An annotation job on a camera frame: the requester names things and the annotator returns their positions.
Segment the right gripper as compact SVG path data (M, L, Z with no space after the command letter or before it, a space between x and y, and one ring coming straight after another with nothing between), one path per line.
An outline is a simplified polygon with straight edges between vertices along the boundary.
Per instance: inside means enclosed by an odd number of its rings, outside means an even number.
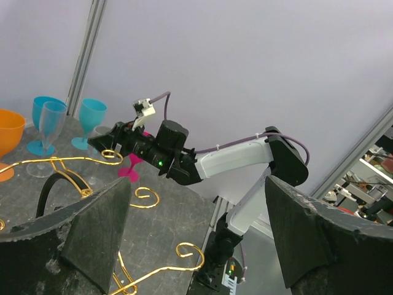
M154 136L136 127L135 121L119 122L113 127L96 126L88 137L87 143L98 152L106 149L119 152L122 156L134 154L147 163L156 163Z

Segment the pink wine glass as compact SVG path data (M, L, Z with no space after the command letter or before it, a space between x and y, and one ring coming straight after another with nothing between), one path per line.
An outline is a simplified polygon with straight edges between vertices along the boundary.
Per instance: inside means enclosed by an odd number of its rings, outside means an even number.
M138 173L135 171L135 166L137 164L142 163L144 160L136 156L135 154L130 154L128 156L130 160L130 166L129 167L123 167L120 168L117 172L118 177L120 178L128 178L131 183L135 183L139 179Z

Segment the clear wine glass front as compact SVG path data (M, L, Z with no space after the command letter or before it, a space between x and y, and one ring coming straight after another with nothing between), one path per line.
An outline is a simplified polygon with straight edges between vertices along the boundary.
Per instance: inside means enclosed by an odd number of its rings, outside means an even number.
M39 133L42 143L42 156L48 155L48 149L59 137L66 119L67 107L59 102L45 102L39 121ZM26 171L33 177L46 178L53 172L50 162L33 162L28 164Z

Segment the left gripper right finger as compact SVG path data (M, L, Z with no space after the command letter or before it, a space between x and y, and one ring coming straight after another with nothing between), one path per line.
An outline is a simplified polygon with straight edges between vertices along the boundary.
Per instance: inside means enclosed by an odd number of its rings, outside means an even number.
M292 294L392 294L392 228L311 198L275 176L265 195Z

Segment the orange wine glass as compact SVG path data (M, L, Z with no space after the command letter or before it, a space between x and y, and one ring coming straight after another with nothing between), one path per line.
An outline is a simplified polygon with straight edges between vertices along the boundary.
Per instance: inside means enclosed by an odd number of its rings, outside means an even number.
M13 151L21 141L25 118L7 109L1 109L1 158Z

